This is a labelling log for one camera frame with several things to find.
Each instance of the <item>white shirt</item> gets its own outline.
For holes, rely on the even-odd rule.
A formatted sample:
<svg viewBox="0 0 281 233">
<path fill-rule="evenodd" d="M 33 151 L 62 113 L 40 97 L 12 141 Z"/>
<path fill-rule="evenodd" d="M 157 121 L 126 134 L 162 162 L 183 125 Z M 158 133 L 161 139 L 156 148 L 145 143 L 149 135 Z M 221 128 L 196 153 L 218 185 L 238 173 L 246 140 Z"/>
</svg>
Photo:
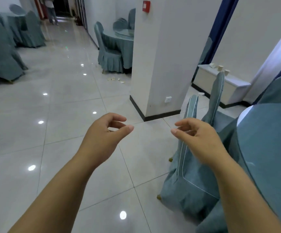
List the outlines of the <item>white shirt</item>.
<svg viewBox="0 0 281 233">
<path fill-rule="evenodd" d="M 45 0 L 45 6 L 49 8 L 54 8 L 53 2 L 50 0 Z"/>
</svg>

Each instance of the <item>cup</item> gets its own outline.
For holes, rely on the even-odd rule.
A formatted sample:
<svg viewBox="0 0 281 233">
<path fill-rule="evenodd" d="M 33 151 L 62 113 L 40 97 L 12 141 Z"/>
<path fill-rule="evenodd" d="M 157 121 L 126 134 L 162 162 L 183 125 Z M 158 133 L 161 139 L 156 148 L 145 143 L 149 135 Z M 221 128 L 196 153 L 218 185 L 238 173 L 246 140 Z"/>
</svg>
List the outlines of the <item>cup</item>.
<svg viewBox="0 0 281 233">
<path fill-rule="evenodd" d="M 230 73 L 230 70 L 224 70 L 224 75 L 227 76 Z"/>
<path fill-rule="evenodd" d="M 218 66 L 218 71 L 221 72 L 222 69 L 223 69 L 223 66 L 222 66 L 222 65 L 219 65 L 219 66 Z"/>
</svg>

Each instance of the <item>hand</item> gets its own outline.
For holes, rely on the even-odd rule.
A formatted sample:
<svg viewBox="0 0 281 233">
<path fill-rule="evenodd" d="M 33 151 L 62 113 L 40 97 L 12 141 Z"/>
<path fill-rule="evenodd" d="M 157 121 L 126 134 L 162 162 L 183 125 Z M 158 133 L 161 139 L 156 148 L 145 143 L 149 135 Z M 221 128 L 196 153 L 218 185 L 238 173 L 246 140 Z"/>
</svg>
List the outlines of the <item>hand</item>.
<svg viewBox="0 0 281 233">
<path fill-rule="evenodd" d="M 108 113 L 97 119 L 86 132 L 75 156 L 85 158 L 97 168 L 112 155 L 118 143 L 133 131 L 133 125 L 121 123 L 126 120 L 126 117 L 115 113 Z M 109 127 L 119 130 L 110 131 Z"/>
<path fill-rule="evenodd" d="M 188 145 L 201 163 L 214 167 L 222 162 L 223 157 L 229 157 L 215 129 L 208 123 L 196 118 L 186 118 L 175 125 L 179 127 L 171 129 L 171 133 Z"/>
</svg>

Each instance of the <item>sheer white curtain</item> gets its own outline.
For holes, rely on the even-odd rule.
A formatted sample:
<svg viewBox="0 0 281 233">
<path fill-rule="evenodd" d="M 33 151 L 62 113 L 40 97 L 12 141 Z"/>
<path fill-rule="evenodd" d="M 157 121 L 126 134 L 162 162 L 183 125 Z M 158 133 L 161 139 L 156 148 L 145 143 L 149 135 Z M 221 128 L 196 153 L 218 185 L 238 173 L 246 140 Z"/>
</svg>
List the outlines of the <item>sheer white curtain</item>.
<svg viewBox="0 0 281 233">
<path fill-rule="evenodd" d="M 256 74 L 244 101 L 254 102 L 281 70 L 281 39 Z"/>
</svg>

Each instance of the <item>fingernail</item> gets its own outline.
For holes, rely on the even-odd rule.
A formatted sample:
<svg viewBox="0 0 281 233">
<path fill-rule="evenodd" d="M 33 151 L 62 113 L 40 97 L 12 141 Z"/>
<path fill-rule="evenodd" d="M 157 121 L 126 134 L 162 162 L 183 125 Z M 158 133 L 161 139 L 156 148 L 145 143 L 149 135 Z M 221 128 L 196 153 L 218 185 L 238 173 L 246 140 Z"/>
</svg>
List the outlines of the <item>fingernail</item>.
<svg viewBox="0 0 281 233">
<path fill-rule="evenodd" d="M 127 127 L 130 129 L 130 131 L 134 130 L 134 126 L 133 125 L 127 125 Z"/>
<path fill-rule="evenodd" d="M 172 129 L 170 130 L 170 132 L 171 132 L 173 135 L 175 135 L 175 133 L 177 132 L 177 129 L 172 128 Z"/>
</svg>

